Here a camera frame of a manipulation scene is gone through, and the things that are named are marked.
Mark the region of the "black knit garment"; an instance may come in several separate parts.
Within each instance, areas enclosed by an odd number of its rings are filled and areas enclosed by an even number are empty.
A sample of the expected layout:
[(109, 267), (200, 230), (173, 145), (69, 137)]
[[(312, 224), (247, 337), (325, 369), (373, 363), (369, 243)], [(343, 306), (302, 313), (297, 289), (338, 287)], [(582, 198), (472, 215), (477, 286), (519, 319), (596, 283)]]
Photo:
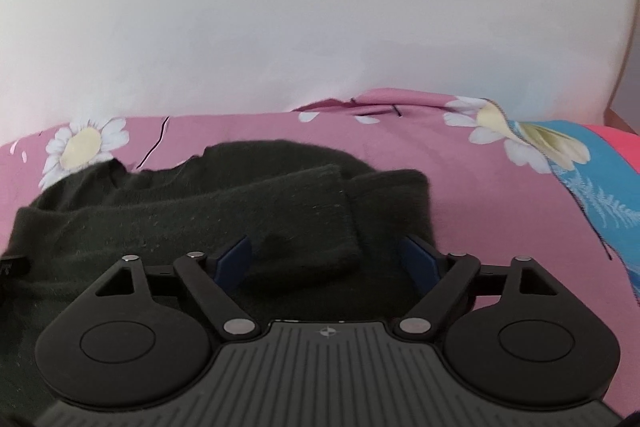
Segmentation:
[(429, 189), (420, 171), (290, 141), (222, 143), (168, 170), (110, 160), (56, 182), (17, 211), (6, 247), (22, 266), (1, 285), (2, 411), (47, 407), (38, 335), (126, 254), (169, 265), (249, 239), (232, 298), (257, 322), (399, 317), (419, 297), (400, 243), (434, 239)]

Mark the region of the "pink floral bed sheet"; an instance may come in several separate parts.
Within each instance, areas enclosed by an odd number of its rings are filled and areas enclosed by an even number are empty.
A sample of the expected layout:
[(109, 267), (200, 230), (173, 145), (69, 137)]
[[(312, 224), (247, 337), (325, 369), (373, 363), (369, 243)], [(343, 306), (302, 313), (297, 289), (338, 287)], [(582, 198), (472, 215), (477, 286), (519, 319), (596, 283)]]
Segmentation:
[[(639, 294), (546, 156), (480, 98), (375, 90), (292, 113), (79, 119), (1, 149), (1, 232), (15, 213), (75, 167), (117, 159), (129, 172), (174, 168), (224, 142), (285, 139), (344, 150), (380, 169), (412, 168), (431, 184), (437, 245), (488, 263), (538, 260), (613, 329), (622, 359), (606, 401), (639, 407)], [(585, 126), (639, 170), (639, 140)]]

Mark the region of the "blue floral blanket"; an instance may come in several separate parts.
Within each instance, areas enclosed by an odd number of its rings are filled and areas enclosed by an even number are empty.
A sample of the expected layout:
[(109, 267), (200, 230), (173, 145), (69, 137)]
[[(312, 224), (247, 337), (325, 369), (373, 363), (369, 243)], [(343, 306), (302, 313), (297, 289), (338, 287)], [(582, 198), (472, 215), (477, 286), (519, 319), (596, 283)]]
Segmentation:
[(510, 129), (546, 156), (600, 239), (622, 260), (639, 294), (639, 170), (601, 135), (565, 120), (511, 120)]

